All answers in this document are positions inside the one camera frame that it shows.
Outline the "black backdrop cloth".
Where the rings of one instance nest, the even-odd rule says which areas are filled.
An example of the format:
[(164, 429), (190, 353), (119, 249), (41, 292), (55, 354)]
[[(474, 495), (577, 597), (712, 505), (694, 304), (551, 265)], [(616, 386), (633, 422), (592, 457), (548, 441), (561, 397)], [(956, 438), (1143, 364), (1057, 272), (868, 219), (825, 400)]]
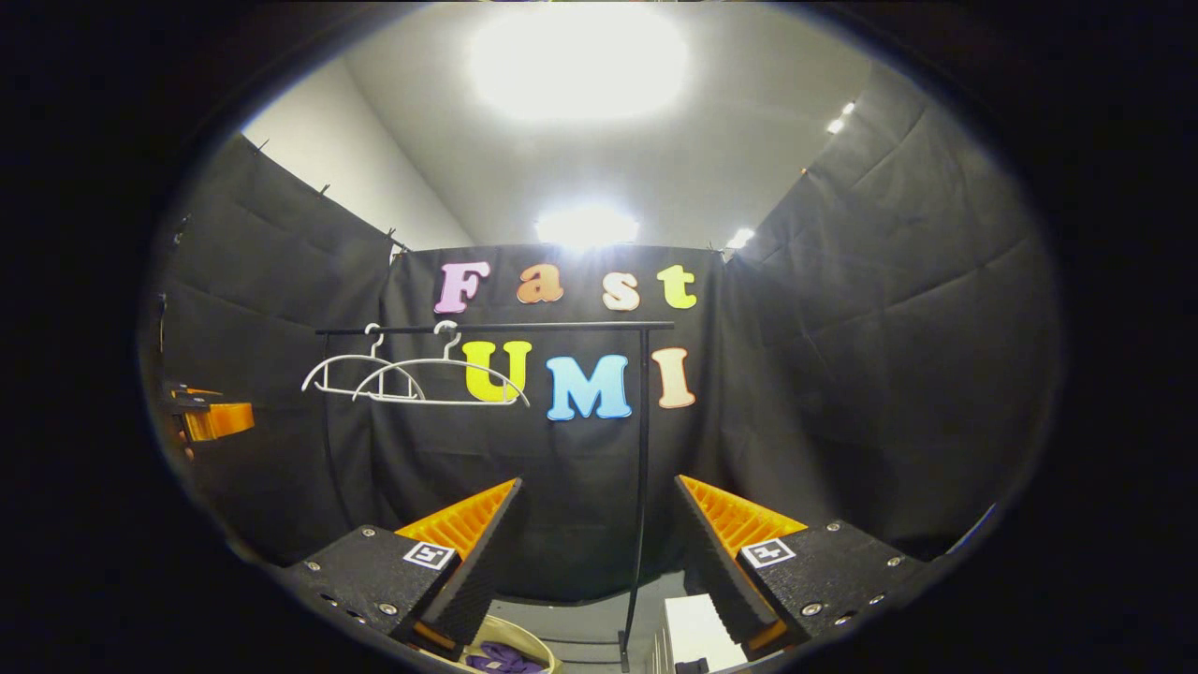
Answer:
[[(639, 425), (651, 414), (643, 581), (684, 564), (674, 476), (811, 523), (846, 518), (927, 559), (1035, 455), (1061, 368), (1061, 306), (1023, 186), (937, 91), (883, 63), (851, 121), (795, 159), (795, 81), (686, 97), (651, 119), (467, 126), (454, 187), (497, 233), (386, 263), (380, 233), (246, 139), (206, 156), (134, 324), (149, 387), (252, 403), (183, 479), (238, 542), (294, 564), (351, 526), (405, 526), (506, 479), (525, 517), (497, 593), (625, 593)], [(543, 243), (536, 219), (603, 206), (633, 243)], [(724, 244), (739, 227), (754, 238)], [(465, 334), (452, 358), (531, 408), (379, 403), (309, 388), (367, 324), (672, 321), (633, 330)]]

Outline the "white storage box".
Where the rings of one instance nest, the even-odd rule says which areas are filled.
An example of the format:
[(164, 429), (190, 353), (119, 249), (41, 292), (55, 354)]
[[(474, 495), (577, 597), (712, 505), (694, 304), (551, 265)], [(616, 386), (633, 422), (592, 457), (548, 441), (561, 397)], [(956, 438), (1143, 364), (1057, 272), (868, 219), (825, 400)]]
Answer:
[(646, 660), (648, 674), (720, 674), (748, 664), (707, 594), (667, 599)]

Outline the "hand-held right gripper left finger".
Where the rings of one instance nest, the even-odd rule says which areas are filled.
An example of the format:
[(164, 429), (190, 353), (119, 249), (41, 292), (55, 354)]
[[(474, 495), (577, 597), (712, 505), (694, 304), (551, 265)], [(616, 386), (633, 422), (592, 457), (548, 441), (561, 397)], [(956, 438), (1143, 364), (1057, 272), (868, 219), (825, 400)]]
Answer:
[(515, 476), (398, 530), (359, 526), (282, 567), (279, 581), (332, 620), (454, 660), (488, 618), (524, 518)]

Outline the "beige laundry hamper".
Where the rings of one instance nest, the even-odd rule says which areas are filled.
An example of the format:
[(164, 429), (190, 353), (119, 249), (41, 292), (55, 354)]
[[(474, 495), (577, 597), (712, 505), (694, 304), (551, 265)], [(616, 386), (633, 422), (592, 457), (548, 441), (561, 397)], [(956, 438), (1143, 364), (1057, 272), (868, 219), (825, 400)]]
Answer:
[[(462, 652), (470, 646), (476, 646), (483, 643), (483, 640), (501, 640), (501, 643), (514, 646), (521, 652), (526, 652), (536, 661), (539, 661), (547, 666), (547, 674), (563, 674), (563, 662), (555, 655), (551, 648), (547, 646), (545, 640), (533, 634), (531, 631), (519, 626), (516, 623), (509, 623), (500, 617), (488, 615), (480, 624), (478, 631), (476, 631), (474, 640), (471, 640), (468, 645), (462, 648)], [(462, 652), (458, 658), (458, 664), (468, 670), (470, 674), (483, 674), (482, 670), (474, 670), (468, 668), (462, 663)]]

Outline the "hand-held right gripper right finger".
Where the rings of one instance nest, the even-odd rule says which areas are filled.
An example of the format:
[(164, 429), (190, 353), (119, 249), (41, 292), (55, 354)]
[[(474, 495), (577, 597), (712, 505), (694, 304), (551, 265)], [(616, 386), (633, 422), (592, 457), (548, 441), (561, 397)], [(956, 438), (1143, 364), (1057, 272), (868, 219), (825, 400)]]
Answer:
[(697, 478), (673, 485), (688, 563), (749, 660), (845, 633), (928, 570), (843, 520), (805, 524)]

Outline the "black metal clothes rack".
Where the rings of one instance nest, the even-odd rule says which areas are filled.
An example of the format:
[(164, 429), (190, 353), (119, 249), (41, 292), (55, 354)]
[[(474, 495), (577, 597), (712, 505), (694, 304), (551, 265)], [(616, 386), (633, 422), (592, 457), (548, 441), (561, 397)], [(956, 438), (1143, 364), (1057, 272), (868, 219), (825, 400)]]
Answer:
[[(459, 324), (462, 336), (471, 333), (514, 333), (514, 332), (592, 332), (592, 330), (633, 330), (639, 336), (640, 368), (646, 371), (651, 362), (651, 333), (654, 330), (672, 330), (672, 321), (581, 321), (581, 323), (491, 323)], [(389, 334), (432, 333), (432, 326), (381, 326), (386, 338)], [(623, 630), (618, 631), (618, 655), (621, 674), (633, 674), (633, 657), (629, 655), (629, 643), (633, 639), (633, 624), (641, 588), (641, 570), (643, 563), (646, 520), (648, 512), (648, 444), (651, 443), (651, 414), (643, 413), (639, 425), (639, 450), (636, 456), (635, 491), (635, 554), (633, 555), (633, 579), (628, 584), (627, 618)]]

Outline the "white plastic clothes hanger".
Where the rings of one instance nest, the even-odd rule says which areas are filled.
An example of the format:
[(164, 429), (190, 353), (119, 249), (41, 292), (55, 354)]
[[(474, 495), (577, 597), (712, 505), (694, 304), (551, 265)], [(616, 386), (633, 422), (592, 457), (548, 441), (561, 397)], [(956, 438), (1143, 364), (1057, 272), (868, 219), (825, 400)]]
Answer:
[(329, 368), (332, 368), (333, 364), (367, 363), (367, 364), (373, 364), (373, 366), (377, 368), (377, 370), (381, 370), (381, 368), (389, 366), (389, 364), (392, 364), (392, 362), (387, 362), (386, 359), (381, 359), (377, 357), (377, 350), (382, 344), (385, 344), (386, 339), (385, 333), (381, 332), (381, 326), (377, 323), (367, 324), (365, 329), (363, 330), (363, 334), (367, 338), (376, 338), (376, 341), (373, 342), (371, 350), (369, 350), (368, 354), (350, 353), (337, 357), (328, 357), (322, 359), (322, 362), (317, 362), (316, 366), (313, 368), (311, 371), (308, 372), (308, 375), (305, 376), (302, 387), (300, 387), (300, 391), (307, 391), (307, 389), (309, 388), (315, 388), (317, 389), (317, 391), (322, 391), (326, 394), (341, 394), (341, 396), (353, 397), (353, 400), (355, 397), (365, 396), (365, 397), (371, 397), (371, 400), (374, 401), (391, 402), (391, 403), (413, 403), (413, 402), (426, 401), (423, 388), (420, 388), (420, 385), (416, 382), (415, 377), (410, 375), (407, 371), (403, 370), (403, 368), (398, 368), (398, 370), (393, 370), (392, 372), (400, 374), (403, 376), (403, 379), (405, 379), (405, 385), (406, 385), (405, 391), (399, 391), (399, 393), (386, 391), (387, 381), (385, 379), (383, 374), (377, 375), (376, 378), (373, 379), (371, 388), (363, 388), (359, 391), (355, 391), (353, 389), (350, 388), (335, 388), (329, 383)]
[[(401, 405), (423, 405), (423, 406), (444, 406), (446, 408), (466, 408), (466, 406), (509, 406), (513, 403), (522, 403), (525, 408), (531, 408), (531, 402), (525, 393), (524, 387), (515, 384), (514, 379), (509, 376), (501, 375), (492, 368), (484, 366), (484, 364), (476, 364), (472, 362), (462, 362), (462, 359), (452, 358), (452, 350), (454, 346), (461, 342), (462, 334), (458, 323), (453, 320), (442, 320), (440, 323), (432, 324), (432, 334), (438, 334), (438, 336), (449, 338), (449, 341), (444, 344), (444, 351), (440, 358), (422, 358), (422, 359), (404, 359), (403, 362), (393, 362), (385, 364), (385, 368), (379, 368), (379, 370), (373, 371), (361, 381), (358, 387), (351, 391), (351, 400), (356, 401), (358, 397), (365, 396), (369, 401), (379, 403), (401, 403)], [(501, 379), (501, 397), (497, 401), (484, 401), (484, 400), (437, 400), (437, 397), (426, 397), (424, 391), (416, 391), (416, 379), (415, 375), (411, 374), (412, 368), (423, 366), (423, 364), (436, 364), (436, 366), (446, 368), (460, 368), (466, 374), (488, 374), (498, 376)], [(385, 378), (387, 374), (401, 372), (409, 383), (407, 394), (391, 394), (385, 389)]]

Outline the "purple ribbed jacket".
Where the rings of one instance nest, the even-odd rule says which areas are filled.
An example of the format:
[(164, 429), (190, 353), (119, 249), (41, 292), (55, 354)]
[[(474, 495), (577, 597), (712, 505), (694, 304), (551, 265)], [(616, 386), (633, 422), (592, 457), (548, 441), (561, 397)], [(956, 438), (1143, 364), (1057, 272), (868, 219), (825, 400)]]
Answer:
[(462, 652), (462, 663), (483, 674), (547, 674), (547, 666), (501, 640), (470, 646)]

